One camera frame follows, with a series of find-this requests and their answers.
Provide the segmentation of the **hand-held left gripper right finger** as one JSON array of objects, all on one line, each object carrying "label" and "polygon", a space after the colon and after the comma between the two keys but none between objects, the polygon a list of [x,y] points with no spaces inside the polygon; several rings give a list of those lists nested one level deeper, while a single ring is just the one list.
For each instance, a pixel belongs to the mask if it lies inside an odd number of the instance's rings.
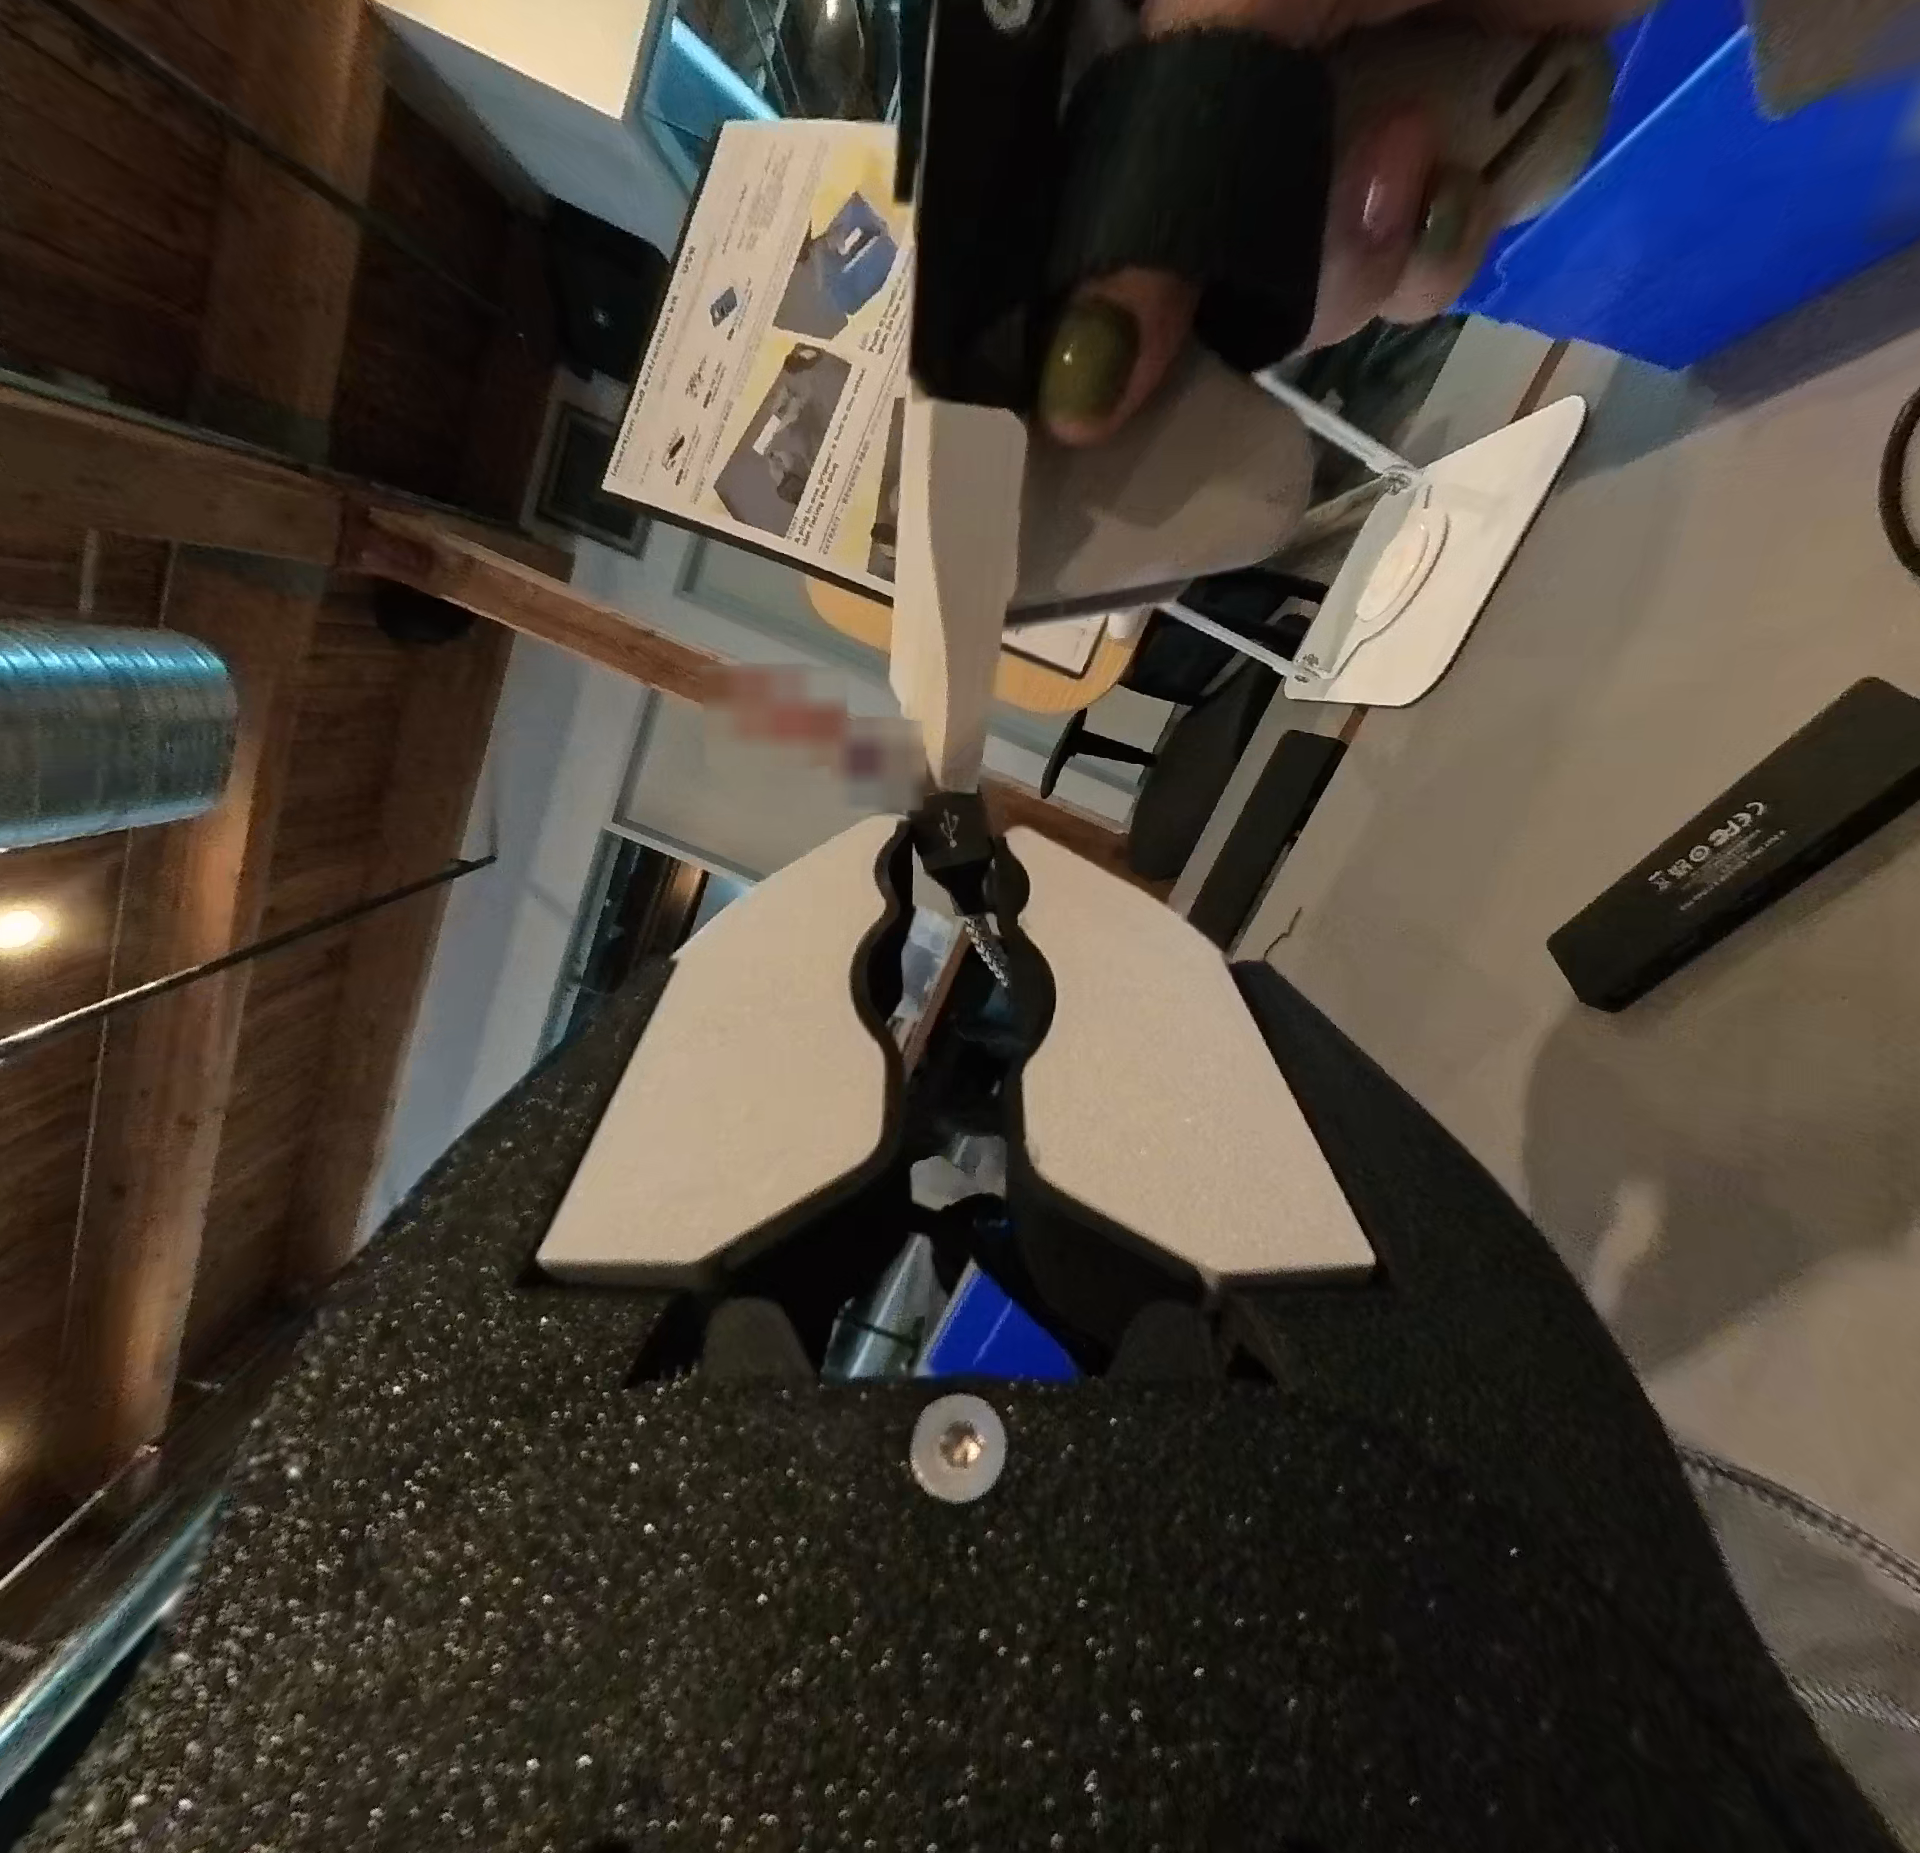
[{"label": "hand-held left gripper right finger", "polygon": [[1016,1084],[1032,1176],[1207,1291],[1362,1282],[1372,1246],[1227,957],[1041,829],[1011,829],[1011,861],[1055,976]]}]

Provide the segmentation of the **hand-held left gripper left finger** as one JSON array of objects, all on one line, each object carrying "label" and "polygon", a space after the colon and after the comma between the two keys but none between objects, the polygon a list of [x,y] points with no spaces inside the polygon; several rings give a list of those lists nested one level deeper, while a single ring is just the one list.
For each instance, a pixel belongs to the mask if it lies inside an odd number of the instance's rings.
[{"label": "hand-held left gripper left finger", "polygon": [[907,925],[907,824],[859,819],[667,963],[531,1252],[577,1291],[711,1291],[886,1160],[897,1039],[865,957]]}]

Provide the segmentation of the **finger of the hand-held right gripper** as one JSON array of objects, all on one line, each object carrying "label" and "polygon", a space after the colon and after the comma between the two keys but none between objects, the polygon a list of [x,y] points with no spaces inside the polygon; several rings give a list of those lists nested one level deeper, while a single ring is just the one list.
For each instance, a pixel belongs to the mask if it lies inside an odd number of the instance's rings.
[{"label": "finger of the hand-held right gripper", "polygon": [[920,735],[920,782],[975,794],[987,776],[1002,613],[1020,563],[1016,409],[906,388],[889,694]]}]

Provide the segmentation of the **black usb hub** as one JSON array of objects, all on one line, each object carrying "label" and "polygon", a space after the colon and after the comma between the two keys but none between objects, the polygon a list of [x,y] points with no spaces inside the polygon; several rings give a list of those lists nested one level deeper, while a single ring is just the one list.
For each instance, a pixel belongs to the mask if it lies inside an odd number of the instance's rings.
[{"label": "black usb hub", "polygon": [[1547,935],[1587,1011],[1629,1011],[1920,798],[1920,702],[1849,679]]}]

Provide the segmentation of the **blue plastic bin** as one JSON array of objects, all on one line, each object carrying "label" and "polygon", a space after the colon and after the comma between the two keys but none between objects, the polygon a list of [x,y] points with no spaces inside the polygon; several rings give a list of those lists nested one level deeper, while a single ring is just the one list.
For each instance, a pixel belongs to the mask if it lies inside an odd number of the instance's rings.
[{"label": "blue plastic bin", "polygon": [[1011,1291],[999,1291],[999,1277],[964,1265],[907,1378],[918,1379],[1078,1379],[1078,1364],[1032,1312],[1020,1312]]},{"label": "blue plastic bin", "polygon": [[1595,152],[1453,310],[1682,371],[1914,241],[1914,76],[1762,117],[1737,0],[1653,0],[1607,63]]}]

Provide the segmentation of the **wooden instruction board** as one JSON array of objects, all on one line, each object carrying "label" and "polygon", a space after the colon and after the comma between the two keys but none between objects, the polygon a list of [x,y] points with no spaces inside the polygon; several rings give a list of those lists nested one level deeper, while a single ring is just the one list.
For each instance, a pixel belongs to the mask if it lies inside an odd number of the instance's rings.
[{"label": "wooden instruction board", "polygon": [[598,488],[806,578],[889,651],[907,204],[897,121],[732,117],[660,276]]}]

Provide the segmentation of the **black office chair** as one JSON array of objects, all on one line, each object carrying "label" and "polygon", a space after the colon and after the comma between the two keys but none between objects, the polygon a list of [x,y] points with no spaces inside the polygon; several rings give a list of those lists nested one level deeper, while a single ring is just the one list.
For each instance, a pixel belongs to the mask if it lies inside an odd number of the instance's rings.
[{"label": "black office chair", "polygon": [[1271,656],[1295,656],[1310,613],[1328,601],[1328,585],[1286,578],[1286,568],[1227,568],[1192,585],[1185,601],[1185,620],[1158,607],[1137,625],[1137,651],[1118,676],[1118,689],[1174,708],[1172,728],[1137,747],[1118,735],[1094,735],[1084,711],[1065,721],[1047,770],[1041,798],[1055,798],[1065,763],[1101,755],[1135,763],[1137,794],[1126,819],[1126,867],[1137,879],[1174,879],[1255,728],[1271,711],[1280,676],[1238,643],[1214,641],[1235,631]]}]

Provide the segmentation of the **white board stand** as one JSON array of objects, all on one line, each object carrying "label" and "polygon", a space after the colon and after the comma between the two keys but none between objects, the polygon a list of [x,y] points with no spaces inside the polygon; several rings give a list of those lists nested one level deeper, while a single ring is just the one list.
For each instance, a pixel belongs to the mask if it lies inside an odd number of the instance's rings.
[{"label": "white board stand", "polygon": [[1413,464],[1390,439],[1370,439],[1328,401],[1310,401],[1280,371],[1255,384],[1330,455],[1357,459],[1370,474],[1350,493],[1310,504],[1280,538],[1271,568],[1328,538],[1341,544],[1301,651],[1271,651],[1253,625],[1222,625],[1192,601],[1158,601],[1174,620],[1271,676],[1309,708],[1418,708],[1467,643],[1482,607],[1495,601],[1502,563],[1520,559],[1530,521],[1541,516],[1553,474],[1573,459],[1587,401],[1558,395],[1530,409],[1483,439],[1467,439],[1428,464]]}]

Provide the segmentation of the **person's clothed body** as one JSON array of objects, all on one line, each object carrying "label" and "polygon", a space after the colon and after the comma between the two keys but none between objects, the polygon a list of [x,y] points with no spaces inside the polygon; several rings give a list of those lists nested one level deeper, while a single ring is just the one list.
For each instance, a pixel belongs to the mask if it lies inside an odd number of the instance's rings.
[{"label": "person's clothed body", "polygon": [[1792,1691],[1887,1833],[1914,1853],[1920,1559],[1729,1458],[1682,1445],[1681,1464]]}]

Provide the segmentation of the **silver ventilation duct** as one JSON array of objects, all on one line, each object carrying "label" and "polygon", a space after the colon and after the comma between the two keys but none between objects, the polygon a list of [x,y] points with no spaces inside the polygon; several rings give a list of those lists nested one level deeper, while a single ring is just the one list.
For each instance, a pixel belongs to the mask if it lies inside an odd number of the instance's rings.
[{"label": "silver ventilation duct", "polygon": [[0,848],[211,809],[237,763],[228,660],[163,625],[0,625]]}]

